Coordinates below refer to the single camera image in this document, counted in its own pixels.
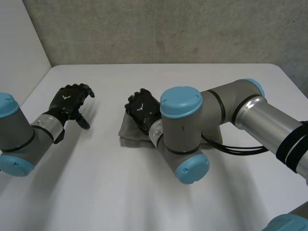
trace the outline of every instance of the white wall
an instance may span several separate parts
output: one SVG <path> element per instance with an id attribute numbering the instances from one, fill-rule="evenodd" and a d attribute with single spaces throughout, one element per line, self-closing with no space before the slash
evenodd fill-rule
<path id="1" fill-rule="evenodd" d="M 0 92 L 22 104 L 50 68 L 22 0 L 0 0 Z"/>

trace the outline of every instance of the logo on robotic hand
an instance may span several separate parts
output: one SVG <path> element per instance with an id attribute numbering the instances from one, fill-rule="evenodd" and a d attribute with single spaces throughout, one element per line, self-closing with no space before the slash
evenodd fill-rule
<path id="1" fill-rule="evenodd" d="M 65 97 L 65 96 L 63 95 L 62 97 L 63 97 L 64 100 L 66 100 L 66 99 L 68 99 L 68 98 L 71 97 L 71 96 Z"/>
<path id="2" fill-rule="evenodd" d="M 141 104 L 141 107 L 137 109 L 137 111 L 142 111 L 143 110 L 143 103 Z"/>

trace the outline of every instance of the black cable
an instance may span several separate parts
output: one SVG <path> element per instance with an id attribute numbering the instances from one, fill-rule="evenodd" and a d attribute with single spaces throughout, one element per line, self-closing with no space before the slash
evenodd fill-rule
<path id="1" fill-rule="evenodd" d="M 232 154 L 232 155 L 256 155 L 260 153 L 267 152 L 267 148 L 264 146 L 258 146 L 258 147 L 233 147 L 233 146 L 226 146 L 220 143 L 217 143 L 213 140 L 208 139 L 201 133 L 201 137 L 208 142 L 211 146 L 216 148 L 217 150 L 220 150 L 221 152 Z"/>

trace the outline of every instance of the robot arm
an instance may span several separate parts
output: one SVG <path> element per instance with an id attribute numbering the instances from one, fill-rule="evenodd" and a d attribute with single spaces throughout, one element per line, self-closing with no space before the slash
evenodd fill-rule
<path id="1" fill-rule="evenodd" d="M 203 92 L 171 88 L 162 94 L 160 105 L 147 90 L 128 100 L 126 112 L 149 134 L 184 184 L 200 180 L 209 169 L 200 150 L 201 132 L 227 122 L 247 131 L 291 170 L 308 178 L 308 127 L 268 104 L 263 89 L 252 79 Z"/>
<path id="2" fill-rule="evenodd" d="M 64 138 L 67 120 L 84 129 L 90 125 L 79 113 L 86 97 L 94 97 L 87 85 L 61 88 L 49 106 L 31 125 L 14 98 L 0 94 L 0 170 L 13 176 L 27 176 L 53 143 Z"/>

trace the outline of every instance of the white table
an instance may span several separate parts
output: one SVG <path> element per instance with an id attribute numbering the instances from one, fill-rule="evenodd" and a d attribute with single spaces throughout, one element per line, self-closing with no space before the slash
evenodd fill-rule
<path id="1" fill-rule="evenodd" d="M 168 88 L 200 91 L 241 78 L 257 80 L 269 103 L 298 120 L 308 100 L 271 64 L 62 65 L 44 77 L 22 106 L 30 122 L 57 90 L 87 83 L 96 94 L 82 111 L 91 129 L 66 125 L 65 139 L 26 178 L 0 173 L 2 231 L 259 231 L 308 200 L 304 179 L 272 153 L 238 157 L 206 151 L 210 171 L 181 184 L 157 150 L 120 147 L 124 104 L 146 88 L 159 99 Z M 258 145 L 233 125 L 225 144 Z"/>

